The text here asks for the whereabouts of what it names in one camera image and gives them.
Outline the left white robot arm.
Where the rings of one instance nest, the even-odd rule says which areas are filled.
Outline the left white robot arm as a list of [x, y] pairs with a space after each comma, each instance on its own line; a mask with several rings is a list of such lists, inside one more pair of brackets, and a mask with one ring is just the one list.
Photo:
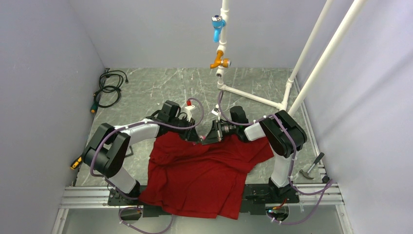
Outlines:
[[185, 141], [198, 143], [200, 137], [193, 119], [194, 98], [181, 107], [167, 100], [160, 110], [141, 121], [128, 125], [101, 124], [85, 147], [81, 160], [90, 167], [90, 174], [104, 178], [121, 193], [125, 203], [135, 204], [140, 198], [140, 183], [123, 167], [127, 151], [143, 140], [158, 138], [168, 132], [177, 133]]

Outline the red t-shirt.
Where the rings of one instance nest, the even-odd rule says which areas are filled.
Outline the red t-shirt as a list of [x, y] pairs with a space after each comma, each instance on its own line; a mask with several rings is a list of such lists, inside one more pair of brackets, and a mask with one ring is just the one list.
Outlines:
[[266, 138], [202, 145], [167, 133], [154, 142], [139, 199], [173, 215], [238, 219], [247, 174], [272, 157]]

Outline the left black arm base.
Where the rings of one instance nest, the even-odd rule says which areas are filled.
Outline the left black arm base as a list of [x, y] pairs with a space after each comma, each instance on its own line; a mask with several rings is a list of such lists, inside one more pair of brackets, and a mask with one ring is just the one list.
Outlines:
[[120, 212], [120, 216], [125, 221], [138, 221], [142, 217], [160, 217], [163, 215], [171, 215], [165, 212], [160, 206], [153, 206], [138, 199], [129, 199], [123, 196], [115, 188], [107, 186], [110, 191], [108, 197], [108, 205], [116, 207], [137, 207], [139, 210], [124, 210]]

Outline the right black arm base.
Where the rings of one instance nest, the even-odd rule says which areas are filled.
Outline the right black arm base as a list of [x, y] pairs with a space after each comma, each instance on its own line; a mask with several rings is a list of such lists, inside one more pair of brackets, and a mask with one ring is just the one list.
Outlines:
[[298, 193], [290, 185], [277, 187], [272, 181], [267, 184], [246, 184], [240, 213], [267, 215], [272, 221], [285, 221], [289, 205], [298, 204]]

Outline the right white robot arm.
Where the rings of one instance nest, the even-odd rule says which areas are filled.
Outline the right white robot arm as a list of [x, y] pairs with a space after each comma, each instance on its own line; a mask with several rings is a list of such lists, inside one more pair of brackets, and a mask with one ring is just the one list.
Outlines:
[[269, 198], [281, 202], [287, 196], [289, 182], [292, 181], [292, 161], [303, 148], [307, 135], [303, 128], [284, 110], [251, 124], [244, 109], [235, 106], [230, 109], [230, 120], [214, 120], [203, 145], [218, 143], [225, 136], [236, 135], [242, 142], [253, 142], [266, 138], [275, 155], [274, 170], [268, 189]]

